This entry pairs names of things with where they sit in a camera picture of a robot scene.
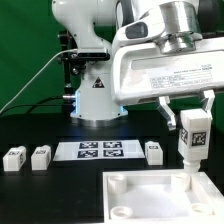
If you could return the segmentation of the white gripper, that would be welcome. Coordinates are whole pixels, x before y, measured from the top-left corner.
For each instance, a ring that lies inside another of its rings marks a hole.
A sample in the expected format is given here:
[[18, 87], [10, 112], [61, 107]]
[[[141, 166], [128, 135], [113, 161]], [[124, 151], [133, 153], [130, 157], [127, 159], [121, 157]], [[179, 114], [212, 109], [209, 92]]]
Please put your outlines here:
[[203, 39], [191, 52], [162, 54], [153, 43], [119, 49], [111, 68], [112, 99], [119, 105], [155, 101], [170, 131], [176, 129], [170, 98], [199, 94], [210, 119], [215, 92], [224, 91], [224, 37]]

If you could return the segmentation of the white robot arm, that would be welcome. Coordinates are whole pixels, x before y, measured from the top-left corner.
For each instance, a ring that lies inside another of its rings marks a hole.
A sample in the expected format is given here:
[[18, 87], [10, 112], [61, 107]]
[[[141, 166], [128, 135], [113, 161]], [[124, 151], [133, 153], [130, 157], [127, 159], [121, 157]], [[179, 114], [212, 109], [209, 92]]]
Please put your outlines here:
[[174, 129], [184, 117], [170, 101], [196, 95], [194, 117], [211, 120], [224, 91], [219, 0], [52, 0], [52, 13], [66, 30], [66, 70], [81, 78], [74, 120], [113, 122], [154, 102]]

